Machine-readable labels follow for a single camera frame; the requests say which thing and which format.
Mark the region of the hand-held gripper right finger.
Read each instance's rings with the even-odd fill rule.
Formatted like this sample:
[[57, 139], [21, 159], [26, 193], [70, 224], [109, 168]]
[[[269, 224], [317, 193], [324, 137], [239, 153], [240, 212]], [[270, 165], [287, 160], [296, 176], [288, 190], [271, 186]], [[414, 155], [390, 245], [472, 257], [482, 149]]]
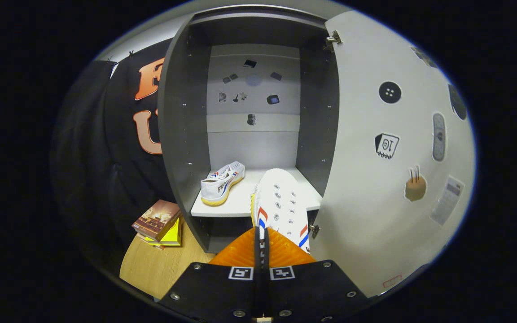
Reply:
[[265, 317], [275, 323], [342, 323], [371, 305], [335, 261], [315, 261], [271, 228], [265, 237]]

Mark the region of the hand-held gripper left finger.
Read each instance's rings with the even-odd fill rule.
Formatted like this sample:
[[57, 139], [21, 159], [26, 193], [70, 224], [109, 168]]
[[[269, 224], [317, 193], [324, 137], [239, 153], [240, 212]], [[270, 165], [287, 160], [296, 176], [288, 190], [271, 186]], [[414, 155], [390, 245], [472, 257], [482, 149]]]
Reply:
[[188, 323], [255, 323], [258, 232], [250, 230], [252, 266], [192, 262], [158, 305]]

